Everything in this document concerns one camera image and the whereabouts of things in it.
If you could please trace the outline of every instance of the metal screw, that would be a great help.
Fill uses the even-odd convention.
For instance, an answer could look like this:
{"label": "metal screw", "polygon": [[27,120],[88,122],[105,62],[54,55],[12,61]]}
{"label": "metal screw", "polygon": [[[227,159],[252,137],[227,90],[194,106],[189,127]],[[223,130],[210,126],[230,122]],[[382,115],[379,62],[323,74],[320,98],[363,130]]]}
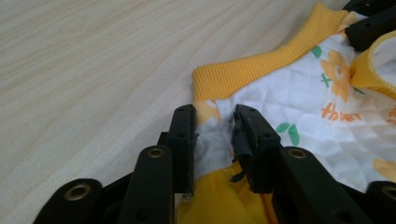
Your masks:
{"label": "metal screw", "polygon": [[289,155],[296,159],[305,159],[306,158],[306,153],[301,151],[300,149],[291,149],[288,151]]}
{"label": "metal screw", "polygon": [[165,152],[163,151],[163,149],[160,148],[153,148],[148,151],[148,156],[150,158],[159,158],[163,156],[163,154],[165,154]]}
{"label": "metal screw", "polygon": [[89,186],[88,184],[77,184],[64,194],[64,198],[67,201],[78,201],[85,198],[90,193],[90,191],[91,186]]}
{"label": "metal screw", "polygon": [[382,187],[382,192],[386,194],[388,197],[396,201],[396,188],[393,186],[384,186]]}

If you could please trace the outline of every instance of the baby clothing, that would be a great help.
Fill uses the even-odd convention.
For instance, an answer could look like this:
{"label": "baby clothing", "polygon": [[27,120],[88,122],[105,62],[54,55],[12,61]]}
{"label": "baby clothing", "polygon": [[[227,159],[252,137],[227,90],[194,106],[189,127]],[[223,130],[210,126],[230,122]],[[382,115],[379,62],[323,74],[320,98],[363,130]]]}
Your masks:
{"label": "baby clothing", "polygon": [[276,223],[270,195],[252,193],[245,178],[230,182],[241,172],[238,104],[260,111],[282,146],[311,151],[342,184],[364,192],[396,181],[396,32],[356,52],[344,29],[362,19],[318,4],[286,46],[194,71],[195,193],[180,203],[179,223]]}

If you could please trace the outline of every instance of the wooden table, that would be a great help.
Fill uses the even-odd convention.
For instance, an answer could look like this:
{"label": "wooden table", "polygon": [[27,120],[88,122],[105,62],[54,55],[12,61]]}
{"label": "wooden table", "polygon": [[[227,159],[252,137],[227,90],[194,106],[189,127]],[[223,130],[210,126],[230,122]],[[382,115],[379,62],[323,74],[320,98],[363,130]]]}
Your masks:
{"label": "wooden table", "polygon": [[73,179],[132,172],[191,103],[193,68],[288,42],[316,2],[0,1],[0,223],[32,223]]}

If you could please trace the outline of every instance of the orange flower print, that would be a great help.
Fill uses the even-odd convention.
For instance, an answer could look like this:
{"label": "orange flower print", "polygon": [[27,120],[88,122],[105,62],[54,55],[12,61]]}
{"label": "orange flower print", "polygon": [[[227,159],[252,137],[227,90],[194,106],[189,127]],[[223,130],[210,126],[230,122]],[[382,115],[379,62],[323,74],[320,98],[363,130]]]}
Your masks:
{"label": "orange flower print", "polygon": [[386,179],[396,182],[396,161],[373,160],[373,166]]}
{"label": "orange flower print", "polygon": [[390,110],[388,115],[389,115],[389,119],[387,120],[387,122],[396,124],[396,119],[394,119],[394,118],[396,118],[396,106]]}
{"label": "orange flower print", "polygon": [[335,50],[328,54],[329,60],[322,60],[321,67],[325,75],[332,79],[332,93],[339,95],[347,102],[349,89],[349,67],[344,57]]}
{"label": "orange flower print", "polygon": [[197,125],[205,124],[210,118],[214,117],[219,122],[219,112],[206,101],[198,101],[193,104],[197,111]]}

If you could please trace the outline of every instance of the green leaf print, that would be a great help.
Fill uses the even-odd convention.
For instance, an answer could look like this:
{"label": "green leaf print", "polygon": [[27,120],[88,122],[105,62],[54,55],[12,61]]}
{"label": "green leaf print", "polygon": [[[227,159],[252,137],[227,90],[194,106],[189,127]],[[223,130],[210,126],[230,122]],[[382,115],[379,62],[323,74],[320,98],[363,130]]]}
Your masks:
{"label": "green leaf print", "polygon": [[300,144],[300,135],[298,134],[295,124],[291,125],[291,127],[288,129],[288,134],[293,145],[297,147]]}
{"label": "green leaf print", "polygon": [[285,132],[288,128],[289,128],[289,124],[288,123],[281,123],[279,124],[279,126],[277,126],[277,128],[275,129],[275,131],[277,133],[283,133]]}
{"label": "green leaf print", "polygon": [[321,55],[321,48],[319,46],[314,47],[311,49],[311,52],[315,55],[315,57],[320,57]]}

